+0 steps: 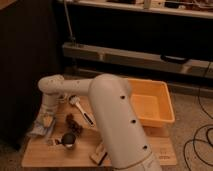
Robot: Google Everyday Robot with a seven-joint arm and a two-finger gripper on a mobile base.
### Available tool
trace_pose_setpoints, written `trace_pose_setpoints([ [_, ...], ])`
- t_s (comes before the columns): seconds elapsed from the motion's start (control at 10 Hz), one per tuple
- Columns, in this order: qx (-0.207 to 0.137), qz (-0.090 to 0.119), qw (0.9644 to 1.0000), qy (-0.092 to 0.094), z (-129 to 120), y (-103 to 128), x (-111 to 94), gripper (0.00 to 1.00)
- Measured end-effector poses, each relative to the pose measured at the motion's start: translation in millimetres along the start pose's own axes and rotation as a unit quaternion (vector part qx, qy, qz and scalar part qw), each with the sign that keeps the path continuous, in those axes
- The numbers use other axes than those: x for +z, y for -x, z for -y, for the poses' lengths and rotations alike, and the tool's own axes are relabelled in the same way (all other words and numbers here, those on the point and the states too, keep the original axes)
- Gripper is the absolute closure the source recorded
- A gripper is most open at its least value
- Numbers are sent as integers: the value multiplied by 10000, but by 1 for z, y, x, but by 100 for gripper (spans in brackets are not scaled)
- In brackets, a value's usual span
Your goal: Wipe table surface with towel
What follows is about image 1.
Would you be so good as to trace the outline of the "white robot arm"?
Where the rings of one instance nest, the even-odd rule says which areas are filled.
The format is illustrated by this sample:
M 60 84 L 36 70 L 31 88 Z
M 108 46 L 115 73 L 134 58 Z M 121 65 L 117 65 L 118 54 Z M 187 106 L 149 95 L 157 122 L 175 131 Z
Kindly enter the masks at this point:
M 59 93 L 88 97 L 114 171 L 162 171 L 130 102 L 129 82 L 112 74 L 65 80 L 61 75 L 38 82 L 42 105 L 52 107 Z

